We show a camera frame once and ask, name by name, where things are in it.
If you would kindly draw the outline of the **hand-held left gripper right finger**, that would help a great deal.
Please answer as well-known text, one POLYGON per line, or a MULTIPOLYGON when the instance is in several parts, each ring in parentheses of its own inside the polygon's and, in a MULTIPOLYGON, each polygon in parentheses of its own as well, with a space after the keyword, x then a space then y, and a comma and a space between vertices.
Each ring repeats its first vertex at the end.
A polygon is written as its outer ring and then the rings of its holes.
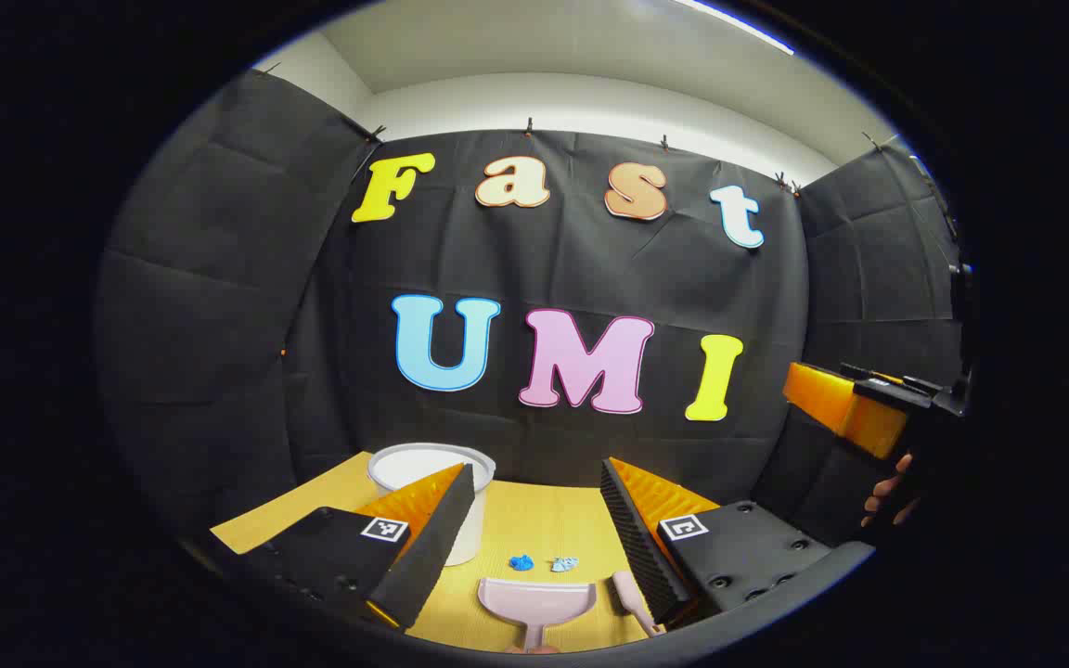
POLYGON ((803 606, 872 557, 835 548, 752 499, 716 504, 618 459, 602 461, 599 491, 654 624, 683 627, 759 599, 803 606))

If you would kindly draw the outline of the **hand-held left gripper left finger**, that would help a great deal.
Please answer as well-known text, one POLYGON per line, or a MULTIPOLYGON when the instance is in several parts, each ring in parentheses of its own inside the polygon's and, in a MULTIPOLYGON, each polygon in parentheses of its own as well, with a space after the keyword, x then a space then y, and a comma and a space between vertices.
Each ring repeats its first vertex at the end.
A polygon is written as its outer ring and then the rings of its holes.
POLYGON ((348 510, 340 467, 224 521, 243 573, 340 622, 410 630, 470 513, 470 466, 453 464, 348 510))

